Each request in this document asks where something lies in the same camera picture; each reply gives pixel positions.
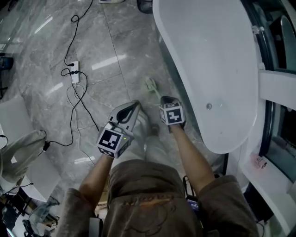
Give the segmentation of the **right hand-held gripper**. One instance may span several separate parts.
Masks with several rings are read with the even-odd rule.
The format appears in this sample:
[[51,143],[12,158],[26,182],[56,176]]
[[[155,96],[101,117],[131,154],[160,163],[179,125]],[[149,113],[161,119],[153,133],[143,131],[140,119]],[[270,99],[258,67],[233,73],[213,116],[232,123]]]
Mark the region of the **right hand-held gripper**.
[[160,119],[168,126],[169,133],[172,133],[172,125],[179,125],[184,129],[186,116],[183,105],[179,99],[171,96],[161,96],[159,112]]

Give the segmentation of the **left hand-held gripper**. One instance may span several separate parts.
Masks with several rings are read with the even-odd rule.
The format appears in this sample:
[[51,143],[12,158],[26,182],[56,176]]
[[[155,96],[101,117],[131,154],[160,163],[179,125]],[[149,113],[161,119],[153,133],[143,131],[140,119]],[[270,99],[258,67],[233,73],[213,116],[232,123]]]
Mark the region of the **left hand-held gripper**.
[[111,112],[106,124],[101,127],[96,143],[102,154],[118,159],[131,145],[134,139],[132,131],[140,109],[140,102],[134,100]]

